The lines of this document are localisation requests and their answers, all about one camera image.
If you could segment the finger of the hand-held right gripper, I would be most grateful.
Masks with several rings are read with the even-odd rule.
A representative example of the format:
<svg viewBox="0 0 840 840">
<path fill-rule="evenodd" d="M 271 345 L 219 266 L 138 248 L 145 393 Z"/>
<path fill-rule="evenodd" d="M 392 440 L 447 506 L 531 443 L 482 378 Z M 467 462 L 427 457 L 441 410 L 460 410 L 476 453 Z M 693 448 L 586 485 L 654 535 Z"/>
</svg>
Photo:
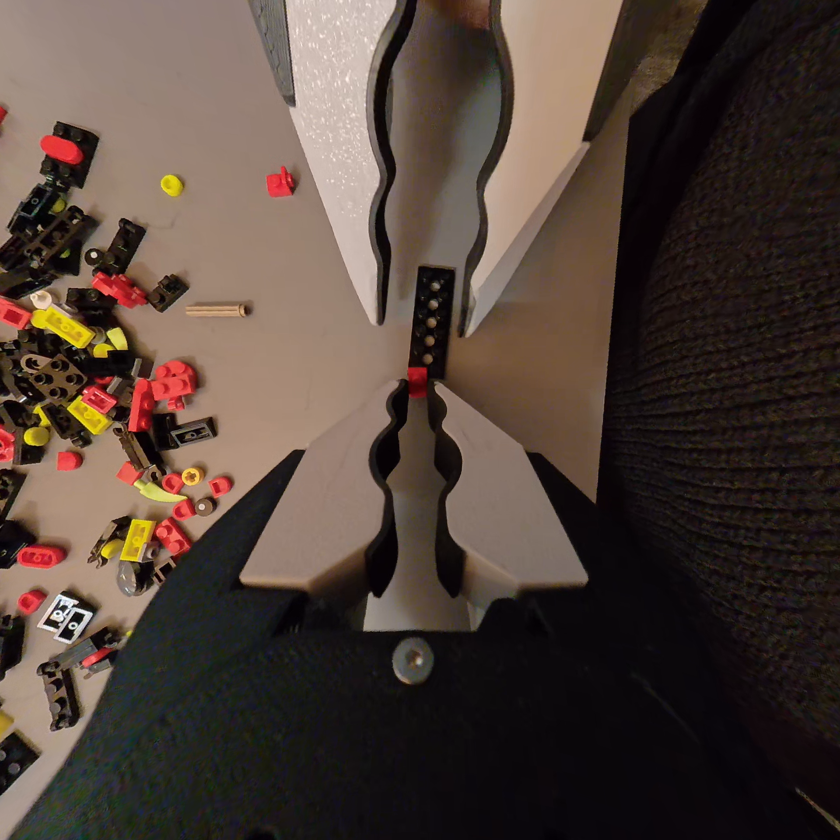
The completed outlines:
<svg viewBox="0 0 840 840">
<path fill-rule="evenodd" d="M 500 116 L 476 183 L 479 229 L 458 323 L 464 338 L 499 300 L 590 147 L 585 128 L 622 5 L 490 2 Z"/>
<path fill-rule="evenodd" d="M 385 203 L 396 179 L 388 93 L 416 8 L 414 1 L 287 2 L 290 115 L 353 288 L 377 326 L 392 261 Z"/>
</svg>

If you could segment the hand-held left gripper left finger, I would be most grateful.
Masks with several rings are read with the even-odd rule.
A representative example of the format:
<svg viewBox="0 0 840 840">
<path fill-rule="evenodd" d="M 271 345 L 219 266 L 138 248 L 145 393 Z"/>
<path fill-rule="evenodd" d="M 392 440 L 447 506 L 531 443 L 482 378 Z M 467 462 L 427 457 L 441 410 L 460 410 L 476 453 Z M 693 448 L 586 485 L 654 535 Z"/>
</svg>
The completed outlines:
<svg viewBox="0 0 840 840">
<path fill-rule="evenodd" d="M 398 542 L 387 479 L 400 461 L 408 383 L 388 381 L 315 439 L 240 574 L 243 585 L 314 599 L 382 596 Z"/>
</svg>

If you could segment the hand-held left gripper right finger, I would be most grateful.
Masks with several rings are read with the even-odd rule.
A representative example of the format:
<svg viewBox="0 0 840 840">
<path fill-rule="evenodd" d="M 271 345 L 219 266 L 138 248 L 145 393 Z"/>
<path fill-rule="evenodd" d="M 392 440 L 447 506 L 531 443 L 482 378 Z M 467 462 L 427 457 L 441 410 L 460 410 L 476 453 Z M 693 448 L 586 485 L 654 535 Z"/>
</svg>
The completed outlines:
<svg viewBox="0 0 840 840">
<path fill-rule="evenodd" d="M 437 503 L 435 561 L 471 623 L 531 592 L 580 589 L 589 576 L 518 441 L 441 382 L 429 386 Z"/>
</svg>

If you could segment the long black lego plate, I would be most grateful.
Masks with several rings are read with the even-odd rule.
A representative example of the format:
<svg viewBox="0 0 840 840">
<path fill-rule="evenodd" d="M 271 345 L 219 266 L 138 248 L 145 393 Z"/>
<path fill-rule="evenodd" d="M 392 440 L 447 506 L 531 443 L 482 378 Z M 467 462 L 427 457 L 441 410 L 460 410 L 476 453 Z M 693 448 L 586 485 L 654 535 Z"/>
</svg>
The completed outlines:
<svg viewBox="0 0 840 840">
<path fill-rule="evenodd" d="M 408 366 L 425 370 L 431 381 L 446 377 L 455 282 L 454 268 L 417 268 Z"/>
</svg>

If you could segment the pile of mixed lego pieces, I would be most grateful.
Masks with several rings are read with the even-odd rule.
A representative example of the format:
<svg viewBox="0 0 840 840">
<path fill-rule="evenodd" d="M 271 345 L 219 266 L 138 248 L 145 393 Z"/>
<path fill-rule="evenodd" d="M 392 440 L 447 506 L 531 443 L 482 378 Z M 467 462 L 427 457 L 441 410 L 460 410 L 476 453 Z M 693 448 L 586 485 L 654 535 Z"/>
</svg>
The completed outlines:
<svg viewBox="0 0 840 840">
<path fill-rule="evenodd" d="M 180 422 L 199 385 L 195 367 L 168 360 L 152 367 L 136 352 L 118 320 L 118 308 L 151 307 L 163 313 L 188 292 L 177 275 L 142 290 L 127 275 L 146 234 L 128 218 L 118 222 L 106 248 L 87 247 L 98 220 L 70 202 L 86 184 L 99 137 L 57 121 L 39 141 L 44 158 L 39 181 L 16 206 L 2 243 L 1 561 L 49 571 L 68 548 L 42 542 L 12 516 L 23 489 L 23 467 L 40 463 L 53 439 L 61 473 L 83 466 L 83 450 L 112 434 L 125 457 L 118 481 L 171 513 L 162 521 L 132 515 L 110 520 L 87 562 L 117 566 L 120 591 L 137 596 L 162 585 L 192 547 L 180 523 L 215 512 L 233 488 L 227 476 L 208 480 L 198 500 L 183 494 L 204 483 L 199 467 L 169 469 L 165 453 L 213 439 L 212 417 Z"/>
</svg>

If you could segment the person's dark knit sweater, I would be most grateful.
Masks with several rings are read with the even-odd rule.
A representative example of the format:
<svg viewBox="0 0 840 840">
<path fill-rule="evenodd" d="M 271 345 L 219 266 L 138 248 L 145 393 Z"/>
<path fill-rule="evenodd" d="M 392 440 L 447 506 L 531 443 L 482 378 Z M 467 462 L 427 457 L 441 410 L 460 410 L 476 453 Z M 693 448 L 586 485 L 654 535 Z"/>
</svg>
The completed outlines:
<svg viewBox="0 0 840 840">
<path fill-rule="evenodd" d="M 708 2 L 628 125 L 600 496 L 838 838 L 839 3 Z"/>
</svg>

